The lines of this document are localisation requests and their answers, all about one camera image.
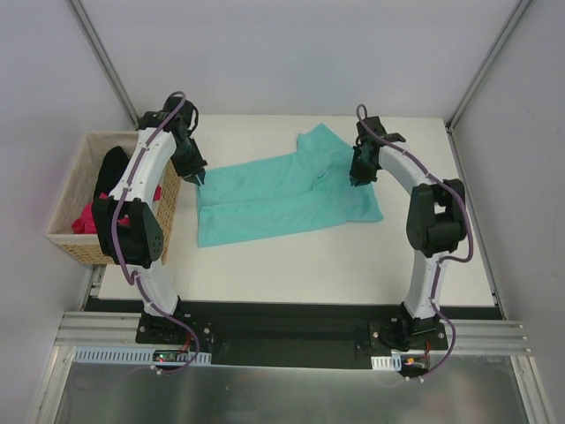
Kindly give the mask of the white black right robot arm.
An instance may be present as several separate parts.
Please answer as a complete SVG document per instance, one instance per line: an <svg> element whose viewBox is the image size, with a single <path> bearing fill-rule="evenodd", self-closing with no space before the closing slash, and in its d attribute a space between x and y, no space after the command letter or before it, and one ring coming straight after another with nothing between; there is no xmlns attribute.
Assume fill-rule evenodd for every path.
<svg viewBox="0 0 565 424"><path fill-rule="evenodd" d="M387 133L379 117L360 117L350 183L366 186L388 172L410 196L406 236L414 250L408 294L399 315L379 333L388 348L407 352L440 331L437 303L448 261L469 232L461 180L441 180L411 152L399 133Z"/></svg>

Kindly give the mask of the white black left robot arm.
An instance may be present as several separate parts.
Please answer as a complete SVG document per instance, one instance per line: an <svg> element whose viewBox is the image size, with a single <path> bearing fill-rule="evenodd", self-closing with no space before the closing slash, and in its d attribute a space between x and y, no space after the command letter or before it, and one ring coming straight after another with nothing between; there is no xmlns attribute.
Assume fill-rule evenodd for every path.
<svg viewBox="0 0 565 424"><path fill-rule="evenodd" d="M168 165L184 181L203 185L207 161L192 137L198 122L198 109L181 91L169 95L160 110L146 112L122 177L106 198L92 205L102 252L141 295L138 343L199 343L162 265L165 235L153 211L154 192Z"/></svg>

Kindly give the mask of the teal t shirt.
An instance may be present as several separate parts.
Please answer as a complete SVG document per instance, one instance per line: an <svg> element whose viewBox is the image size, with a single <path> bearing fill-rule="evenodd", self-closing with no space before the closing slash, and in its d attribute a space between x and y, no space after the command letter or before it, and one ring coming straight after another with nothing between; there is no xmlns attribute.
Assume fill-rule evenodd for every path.
<svg viewBox="0 0 565 424"><path fill-rule="evenodd" d="M382 221L373 187L350 184L352 157L319 124L298 135L291 154L211 170L197 192L199 246Z"/></svg>

